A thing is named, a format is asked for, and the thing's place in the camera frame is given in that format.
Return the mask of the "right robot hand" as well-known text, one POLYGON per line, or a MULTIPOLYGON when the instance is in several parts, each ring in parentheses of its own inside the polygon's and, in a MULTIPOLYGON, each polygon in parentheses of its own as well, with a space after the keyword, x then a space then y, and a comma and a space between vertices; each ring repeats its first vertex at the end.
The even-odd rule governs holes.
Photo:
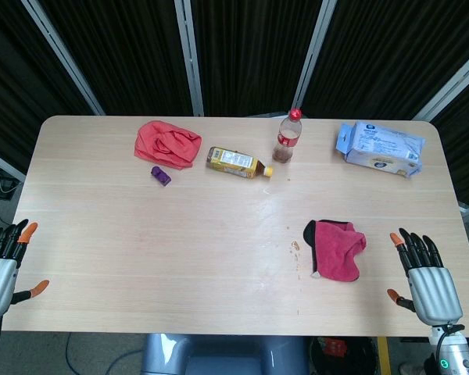
POLYGON ((439 250, 427 235, 419 236, 403 228, 390 238, 403 266, 411 297, 393 289, 387 294, 398 306, 417 314, 428 326, 454 325, 463 310, 451 273, 444 267, 439 250))

